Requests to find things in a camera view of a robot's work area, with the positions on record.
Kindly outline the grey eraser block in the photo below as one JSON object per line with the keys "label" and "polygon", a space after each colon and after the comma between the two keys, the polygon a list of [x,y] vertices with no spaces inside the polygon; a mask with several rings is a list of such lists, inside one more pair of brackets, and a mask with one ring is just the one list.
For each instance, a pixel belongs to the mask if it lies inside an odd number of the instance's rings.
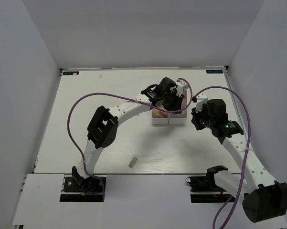
{"label": "grey eraser block", "polygon": [[132,159],[131,159],[131,161],[130,161],[130,163],[129,163],[129,165],[128,165],[128,167],[130,167],[130,168],[133,168],[133,166],[135,165],[135,163],[137,162],[137,157],[132,157]]}

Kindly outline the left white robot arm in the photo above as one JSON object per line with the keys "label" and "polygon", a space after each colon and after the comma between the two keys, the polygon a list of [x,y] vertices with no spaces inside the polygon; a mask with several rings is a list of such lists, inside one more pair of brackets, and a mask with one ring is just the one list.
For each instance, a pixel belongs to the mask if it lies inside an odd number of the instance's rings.
{"label": "left white robot arm", "polygon": [[183,93],[188,88],[189,84],[183,79],[173,81],[165,77],[159,84],[147,87],[134,98],[125,97],[125,102],[120,105],[98,107],[87,127],[86,147],[79,151],[81,160],[72,168],[75,185],[84,191],[90,188],[92,180],[97,183],[102,181],[94,175],[94,169],[102,151],[114,142],[121,124],[151,109],[181,113]]}

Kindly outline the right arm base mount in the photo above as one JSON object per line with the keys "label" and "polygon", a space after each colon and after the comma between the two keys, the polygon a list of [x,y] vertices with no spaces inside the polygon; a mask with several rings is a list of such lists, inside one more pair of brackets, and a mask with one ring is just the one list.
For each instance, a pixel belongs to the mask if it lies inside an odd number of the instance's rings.
{"label": "right arm base mount", "polygon": [[220,187],[210,187],[205,176],[193,176],[185,178],[190,187],[191,203],[224,203],[230,194]]}

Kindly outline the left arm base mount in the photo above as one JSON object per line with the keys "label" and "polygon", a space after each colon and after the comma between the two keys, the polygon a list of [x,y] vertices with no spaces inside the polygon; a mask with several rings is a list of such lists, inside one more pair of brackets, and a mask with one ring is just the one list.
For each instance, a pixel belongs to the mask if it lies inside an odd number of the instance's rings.
{"label": "left arm base mount", "polygon": [[64,177],[60,202],[104,202],[103,186],[99,179],[88,178],[88,182],[80,187],[73,177]]}

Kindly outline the orange marker pen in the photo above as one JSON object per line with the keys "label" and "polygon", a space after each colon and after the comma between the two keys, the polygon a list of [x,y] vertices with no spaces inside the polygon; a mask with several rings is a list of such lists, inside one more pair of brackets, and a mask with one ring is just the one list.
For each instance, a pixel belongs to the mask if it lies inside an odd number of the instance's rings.
{"label": "orange marker pen", "polygon": [[158,117],[158,118],[168,118],[166,113],[163,113],[163,112],[161,112],[159,110],[155,111],[155,116]]}

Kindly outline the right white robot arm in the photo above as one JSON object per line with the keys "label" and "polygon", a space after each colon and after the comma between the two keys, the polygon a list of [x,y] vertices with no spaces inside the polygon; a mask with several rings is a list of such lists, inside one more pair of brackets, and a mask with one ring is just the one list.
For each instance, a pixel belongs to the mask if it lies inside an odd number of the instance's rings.
{"label": "right white robot arm", "polygon": [[191,122],[197,130],[209,128],[244,173],[238,200],[249,220],[256,223],[285,215],[287,183],[279,183],[246,146],[244,131],[236,121],[229,120],[225,102],[204,95],[194,101]]}

